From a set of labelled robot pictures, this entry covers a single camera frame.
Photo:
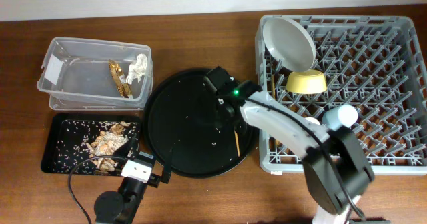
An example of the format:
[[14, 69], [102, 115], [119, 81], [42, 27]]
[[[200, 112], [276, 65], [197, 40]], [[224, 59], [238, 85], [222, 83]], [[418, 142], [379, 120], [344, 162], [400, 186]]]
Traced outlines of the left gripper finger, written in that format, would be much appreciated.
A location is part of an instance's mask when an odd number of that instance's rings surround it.
[[168, 184], [171, 178], [171, 165], [173, 160], [173, 147], [169, 150], [169, 157], [165, 160], [165, 164], [163, 166], [161, 179], [162, 183]]
[[114, 151], [113, 156], [127, 157], [133, 147], [137, 146], [137, 135], [134, 135], [127, 143]]

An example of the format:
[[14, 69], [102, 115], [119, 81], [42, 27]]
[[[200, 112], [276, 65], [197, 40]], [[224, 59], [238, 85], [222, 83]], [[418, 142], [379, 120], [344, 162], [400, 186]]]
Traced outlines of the yellow bowl with food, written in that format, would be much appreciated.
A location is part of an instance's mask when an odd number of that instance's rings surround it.
[[286, 83], [286, 90], [297, 94], [317, 94], [327, 90], [323, 72], [310, 69], [304, 72], [291, 72]]

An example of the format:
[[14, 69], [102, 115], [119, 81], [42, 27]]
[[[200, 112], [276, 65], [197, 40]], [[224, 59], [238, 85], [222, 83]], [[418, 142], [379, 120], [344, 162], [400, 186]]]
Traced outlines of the pink cup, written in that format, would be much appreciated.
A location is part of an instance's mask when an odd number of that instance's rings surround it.
[[311, 123], [314, 123], [316, 125], [321, 125], [321, 123], [316, 118], [313, 118], [313, 117], [305, 117], [305, 120], [307, 120]]

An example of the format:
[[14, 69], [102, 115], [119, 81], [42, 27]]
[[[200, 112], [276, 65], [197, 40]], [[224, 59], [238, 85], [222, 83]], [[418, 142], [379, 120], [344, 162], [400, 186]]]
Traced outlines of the grey plate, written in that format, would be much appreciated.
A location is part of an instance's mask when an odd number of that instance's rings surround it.
[[270, 55], [290, 71], [304, 72], [312, 68], [316, 48], [302, 25], [287, 17], [266, 20], [262, 36]]

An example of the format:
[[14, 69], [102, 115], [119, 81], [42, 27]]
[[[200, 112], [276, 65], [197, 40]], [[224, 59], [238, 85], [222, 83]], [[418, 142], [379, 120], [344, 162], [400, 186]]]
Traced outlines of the light blue cup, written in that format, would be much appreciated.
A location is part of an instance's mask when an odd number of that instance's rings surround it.
[[356, 108], [351, 105], [341, 105], [324, 113], [322, 123], [329, 129], [337, 131], [341, 127], [350, 128], [358, 119]]

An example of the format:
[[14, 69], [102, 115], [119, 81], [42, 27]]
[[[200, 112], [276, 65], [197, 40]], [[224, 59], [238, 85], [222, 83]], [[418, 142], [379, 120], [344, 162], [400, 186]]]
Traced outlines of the wooden chopstick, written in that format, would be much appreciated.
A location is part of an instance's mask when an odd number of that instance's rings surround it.
[[235, 137], [235, 144], [236, 144], [237, 155], [238, 155], [238, 157], [240, 157], [239, 137], [238, 137], [238, 134], [237, 134], [236, 130], [234, 130], [234, 137]]
[[272, 97], [274, 98], [274, 99], [276, 99], [276, 82], [275, 82], [275, 80], [274, 80], [274, 74], [272, 74], [272, 76], [271, 76], [271, 88], [272, 88]]

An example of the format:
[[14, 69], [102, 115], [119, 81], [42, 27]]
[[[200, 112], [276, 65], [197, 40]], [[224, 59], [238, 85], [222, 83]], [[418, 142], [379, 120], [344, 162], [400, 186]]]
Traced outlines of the white napkin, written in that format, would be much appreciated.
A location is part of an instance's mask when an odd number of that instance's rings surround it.
[[129, 65], [128, 75], [126, 77], [126, 82], [132, 84], [135, 79], [137, 82], [141, 81], [141, 78], [145, 75], [147, 71], [147, 55], [139, 54], [136, 61]]

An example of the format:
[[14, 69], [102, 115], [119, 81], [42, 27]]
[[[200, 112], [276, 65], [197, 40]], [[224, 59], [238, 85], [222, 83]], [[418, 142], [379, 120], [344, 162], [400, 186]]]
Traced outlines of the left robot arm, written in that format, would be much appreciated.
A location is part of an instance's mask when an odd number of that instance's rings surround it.
[[106, 191], [102, 193], [94, 203], [94, 213], [96, 223], [132, 223], [140, 203], [143, 200], [144, 194], [148, 187], [159, 187], [160, 183], [168, 184], [171, 178], [171, 164], [173, 160], [173, 148], [169, 149], [169, 157], [166, 159], [161, 175], [153, 173], [156, 158], [153, 155], [137, 153], [132, 159], [127, 156], [129, 153], [129, 145], [121, 146], [112, 155], [100, 155], [90, 157], [78, 163], [68, 174], [67, 188], [71, 198], [77, 206], [83, 211], [87, 218], [87, 222], [91, 222], [91, 218], [83, 205], [77, 200], [71, 187], [71, 178], [75, 171], [84, 163], [96, 159], [115, 159], [120, 162], [119, 170], [123, 181], [117, 191]]

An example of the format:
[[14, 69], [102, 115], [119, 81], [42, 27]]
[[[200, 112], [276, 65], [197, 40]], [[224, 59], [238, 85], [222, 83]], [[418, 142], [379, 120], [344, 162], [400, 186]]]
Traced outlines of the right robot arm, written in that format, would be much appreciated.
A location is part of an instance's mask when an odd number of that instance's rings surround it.
[[318, 204], [313, 223], [346, 223], [351, 213], [366, 219], [357, 202], [375, 174], [350, 128], [316, 125], [221, 67], [208, 71], [203, 84], [216, 100], [220, 120], [265, 131], [302, 160], [308, 191]]

